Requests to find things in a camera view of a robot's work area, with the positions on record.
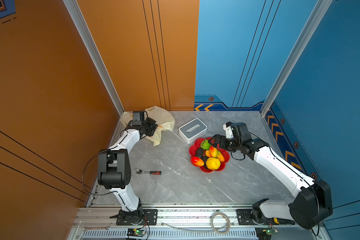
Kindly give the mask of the cream plastic bag orange print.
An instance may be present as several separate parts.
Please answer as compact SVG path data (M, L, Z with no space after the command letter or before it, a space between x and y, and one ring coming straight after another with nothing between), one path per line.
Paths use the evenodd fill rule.
M152 137L148 137L144 134L145 121L133 121L133 112L124 112L121 116L120 121L124 125L124 127L137 128L138 130L142 130L143 133L141 134L141 136L153 142L154 146L158 146L161 143L162 131L173 131L176 123L175 118L171 115L170 112L158 106L153 106L151 108L145 109L144 111L146 112L146 119L147 117L150 117L154 119L158 124L158 128L156 129Z

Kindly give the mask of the yellow bumpy fruit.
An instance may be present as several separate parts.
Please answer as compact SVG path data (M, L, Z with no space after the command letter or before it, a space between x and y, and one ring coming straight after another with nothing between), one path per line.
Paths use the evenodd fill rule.
M217 158L208 158L206 160L205 166L209 170L218 170L221 166L221 161Z

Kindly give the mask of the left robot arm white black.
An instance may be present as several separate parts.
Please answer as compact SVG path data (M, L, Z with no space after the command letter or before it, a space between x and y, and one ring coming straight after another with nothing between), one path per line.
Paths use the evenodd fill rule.
M121 204L117 216L122 223L139 225L144 219L141 200L130 185L132 169L129 153L143 137L151 137L158 125L152 118L130 121L122 131L120 139L110 148L98 154L98 183L111 191Z

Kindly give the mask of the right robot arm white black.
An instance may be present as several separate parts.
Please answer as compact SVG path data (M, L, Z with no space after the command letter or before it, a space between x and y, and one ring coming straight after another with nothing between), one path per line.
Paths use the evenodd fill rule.
M263 224L297 224L311 230L333 214L332 192L328 183L316 181L278 156L269 143L249 132L244 123L228 122L226 134L214 135L209 143L229 153L240 152L265 167L292 194L292 202L257 201L252 206L252 221Z

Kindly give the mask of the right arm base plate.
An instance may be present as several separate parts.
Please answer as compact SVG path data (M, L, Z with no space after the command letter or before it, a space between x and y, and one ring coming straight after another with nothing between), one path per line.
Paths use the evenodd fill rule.
M236 210L239 225L278 225L274 219L266 218L261 212L250 209Z

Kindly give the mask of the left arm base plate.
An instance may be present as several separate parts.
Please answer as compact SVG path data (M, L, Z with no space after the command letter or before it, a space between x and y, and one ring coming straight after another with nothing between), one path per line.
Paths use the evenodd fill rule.
M143 209L141 214L134 212L125 212L120 210L116 221L117 226L142 226L148 221L148 225L155 226L158 220L157 209Z

